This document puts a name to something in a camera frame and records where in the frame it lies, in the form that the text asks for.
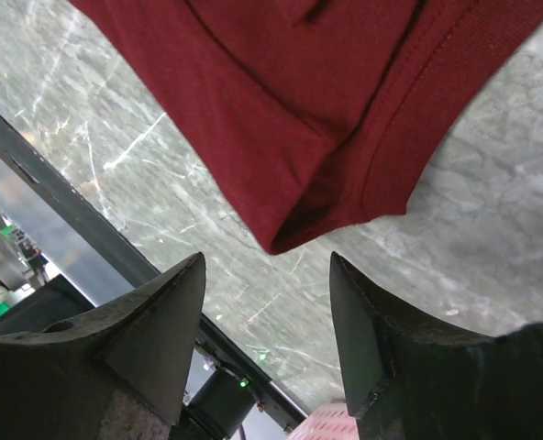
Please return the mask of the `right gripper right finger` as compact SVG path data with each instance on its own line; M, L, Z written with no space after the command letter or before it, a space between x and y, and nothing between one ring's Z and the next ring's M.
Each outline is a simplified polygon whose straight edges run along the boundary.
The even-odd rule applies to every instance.
M543 439L543 323L500 336L447 323L339 254L329 291L362 439Z

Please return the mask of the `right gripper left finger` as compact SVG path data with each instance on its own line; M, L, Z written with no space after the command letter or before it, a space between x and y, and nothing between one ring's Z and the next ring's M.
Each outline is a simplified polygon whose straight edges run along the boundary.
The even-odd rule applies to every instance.
M196 253L89 312L0 335L0 439L167 438L204 297Z

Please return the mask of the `dark red t shirt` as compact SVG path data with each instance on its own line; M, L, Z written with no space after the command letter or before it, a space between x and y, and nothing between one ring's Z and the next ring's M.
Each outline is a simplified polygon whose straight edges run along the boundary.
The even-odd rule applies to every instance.
M79 1L278 255L402 215L543 1Z

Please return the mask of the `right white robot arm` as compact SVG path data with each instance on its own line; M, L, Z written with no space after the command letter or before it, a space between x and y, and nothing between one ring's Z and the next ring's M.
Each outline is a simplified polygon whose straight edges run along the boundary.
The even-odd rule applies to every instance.
M314 438L543 439L543 323L472 332L339 254L329 291L345 401L320 413ZM222 362L183 401L204 296L198 253L98 308L0 335L0 439L229 439L252 409L277 410Z

